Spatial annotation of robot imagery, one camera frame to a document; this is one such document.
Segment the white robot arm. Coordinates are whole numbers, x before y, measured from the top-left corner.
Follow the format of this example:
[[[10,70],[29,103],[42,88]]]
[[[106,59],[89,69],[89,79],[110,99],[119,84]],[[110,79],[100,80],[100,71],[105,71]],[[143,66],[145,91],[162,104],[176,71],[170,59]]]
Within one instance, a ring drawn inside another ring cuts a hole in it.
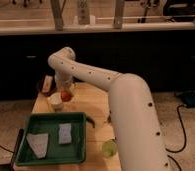
[[[73,77],[108,93],[108,104],[122,171],[172,171],[150,88],[140,76],[103,69],[75,60],[64,47],[48,57],[56,85]]]

